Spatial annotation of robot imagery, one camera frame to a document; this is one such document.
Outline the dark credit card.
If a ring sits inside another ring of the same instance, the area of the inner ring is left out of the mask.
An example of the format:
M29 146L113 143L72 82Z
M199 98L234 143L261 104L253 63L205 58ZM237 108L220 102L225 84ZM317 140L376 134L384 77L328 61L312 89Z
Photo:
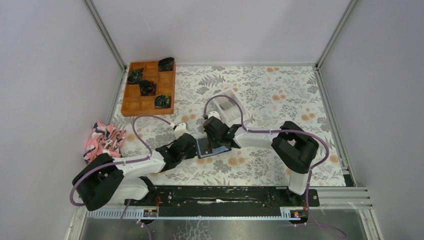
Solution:
M197 139L197 148L200 156L206 156L213 152L207 137Z

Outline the dark rolled cloth top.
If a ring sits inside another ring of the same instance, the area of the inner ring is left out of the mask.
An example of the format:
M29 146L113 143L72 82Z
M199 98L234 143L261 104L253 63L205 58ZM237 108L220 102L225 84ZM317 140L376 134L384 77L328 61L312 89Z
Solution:
M157 67L159 72L170 72L174 70L174 57L166 57L158 61Z

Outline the dark rolled cloth middle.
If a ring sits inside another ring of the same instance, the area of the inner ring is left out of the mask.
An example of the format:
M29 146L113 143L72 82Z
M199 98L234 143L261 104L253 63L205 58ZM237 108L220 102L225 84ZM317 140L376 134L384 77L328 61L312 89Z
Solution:
M152 80L142 79L139 82L140 95L142 97L155 96L157 84Z

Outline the wooden compartment tray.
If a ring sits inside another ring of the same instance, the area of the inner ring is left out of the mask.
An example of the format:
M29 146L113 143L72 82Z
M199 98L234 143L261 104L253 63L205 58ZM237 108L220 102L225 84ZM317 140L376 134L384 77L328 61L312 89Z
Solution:
M176 63L173 57L131 62L124 83L120 110L123 116L174 113Z

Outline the white plastic card box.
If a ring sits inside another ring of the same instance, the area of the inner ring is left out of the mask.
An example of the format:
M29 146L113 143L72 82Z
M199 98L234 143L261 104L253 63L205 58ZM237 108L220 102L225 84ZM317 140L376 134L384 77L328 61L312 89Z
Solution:
M241 98L232 88L227 88L219 92L217 95L226 95L232 98L240 106L241 111L243 113L243 120L245 121L249 118L248 109L244 105L244 102L241 100ZM241 112L233 101L221 96L214 98L211 103L213 109L218 112L220 120L223 123L227 124L229 127L233 124L241 123Z

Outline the floral tablecloth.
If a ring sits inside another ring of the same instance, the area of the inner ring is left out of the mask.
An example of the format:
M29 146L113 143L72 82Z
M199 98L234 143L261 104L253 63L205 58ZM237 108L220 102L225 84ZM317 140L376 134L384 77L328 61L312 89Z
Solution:
M211 111L209 98L226 89L233 89L247 108L247 127L276 129L292 121L322 138L330 154L323 161L326 151L324 147L318 149L311 185L345 186L340 154L311 66L178 66L171 115L143 117L132 128L133 118L121 113L124 94L119 94L111 121L126 130L121 154L147 154L148 148L172 141L175 137L168 122L186 122L190 134L202 137L203 109ZM174 169L148 177L155 185L285 186L290 175L291 170L272 150L250 147L184 160Z

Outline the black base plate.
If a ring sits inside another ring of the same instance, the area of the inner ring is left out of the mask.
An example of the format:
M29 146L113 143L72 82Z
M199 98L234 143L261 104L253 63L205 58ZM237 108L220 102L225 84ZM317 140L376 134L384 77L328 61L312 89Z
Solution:
M298 195L282 186L190 186L147 184L142 199L126 198L134 207L153 207L159 217L278 217L281 209L319 207L318 192Z

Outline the dark rolled cloth left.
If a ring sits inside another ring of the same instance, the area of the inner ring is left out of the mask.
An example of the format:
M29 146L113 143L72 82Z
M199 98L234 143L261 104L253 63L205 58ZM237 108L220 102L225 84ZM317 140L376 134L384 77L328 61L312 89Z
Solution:
M143 71L144 68L130 70L127 75L127 84L138 85L139 82L143 79Z

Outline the pink patterned cloth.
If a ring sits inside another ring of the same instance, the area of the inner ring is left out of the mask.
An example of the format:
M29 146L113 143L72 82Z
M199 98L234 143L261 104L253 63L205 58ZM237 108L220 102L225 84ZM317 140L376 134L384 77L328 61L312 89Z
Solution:
M97 121L92 127L92 133L85 146L84 161L90 164L97 156L104 153L113 158L120 158L122 156L120 148L124 145L126 136L125 129Z

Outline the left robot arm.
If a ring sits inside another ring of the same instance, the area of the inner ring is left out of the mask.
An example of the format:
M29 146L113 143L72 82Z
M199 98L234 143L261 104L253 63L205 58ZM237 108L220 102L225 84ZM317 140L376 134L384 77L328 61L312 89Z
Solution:
M182 160L194 158L195 144L196 139L184 133L151 155L113 158L102 153L72 180L70 201L89 211L128 201L148 206L155 200L155 187L147 175L174 169Z

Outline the stack of cards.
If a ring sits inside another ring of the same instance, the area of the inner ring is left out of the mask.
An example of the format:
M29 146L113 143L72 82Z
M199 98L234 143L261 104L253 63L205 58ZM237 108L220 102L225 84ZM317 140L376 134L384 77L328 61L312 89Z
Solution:
M237 105L234 103L234 101L227 97L217 97L215 99L215 103L217 105L217 108L221 111L228 111L233 107L237 109Z

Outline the blue leather card holder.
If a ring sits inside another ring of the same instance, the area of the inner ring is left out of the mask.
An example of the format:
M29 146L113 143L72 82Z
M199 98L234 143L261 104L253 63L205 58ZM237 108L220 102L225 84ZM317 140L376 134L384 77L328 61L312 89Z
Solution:
M212 147L208 138L200 137L195 140L197 157L199 159L208 158L222 153L230 152L231 148L225 146Z

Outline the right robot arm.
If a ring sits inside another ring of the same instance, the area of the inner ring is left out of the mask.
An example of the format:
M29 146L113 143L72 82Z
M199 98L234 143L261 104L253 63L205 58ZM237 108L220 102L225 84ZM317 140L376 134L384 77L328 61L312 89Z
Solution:
M227 126L211 116L203 123L210 146L215 149L264 148L273 149L287 168L291 170L287 201L293 206L306 199L308 174L317 155L319 143L311 134L303 131L292 121L286 121L280 129L247 129L241 124Z

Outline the dark rolled cloth bottom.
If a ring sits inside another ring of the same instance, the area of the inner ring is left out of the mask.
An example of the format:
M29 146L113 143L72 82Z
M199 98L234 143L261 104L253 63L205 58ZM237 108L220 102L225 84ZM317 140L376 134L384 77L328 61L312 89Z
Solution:
M154 107L156 109L169 109L172 105L172 96L160 94L155 97Z

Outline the dark rolled cloth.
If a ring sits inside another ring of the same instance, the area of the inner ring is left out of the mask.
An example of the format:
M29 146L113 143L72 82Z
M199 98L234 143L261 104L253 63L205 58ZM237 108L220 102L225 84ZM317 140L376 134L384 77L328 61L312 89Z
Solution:
M140 95L142 97L155 96L157 84L152 80L142 79L139 82Z
M144 68L130 70L127 75L127 84L138 85L139 82L143 79L143 71Z
M158 61L157 67L159 72L170 72L174 70L174 57L166 57Z
M154 107L156 109L169 109L172 105L172 96L160 94L155 97Z

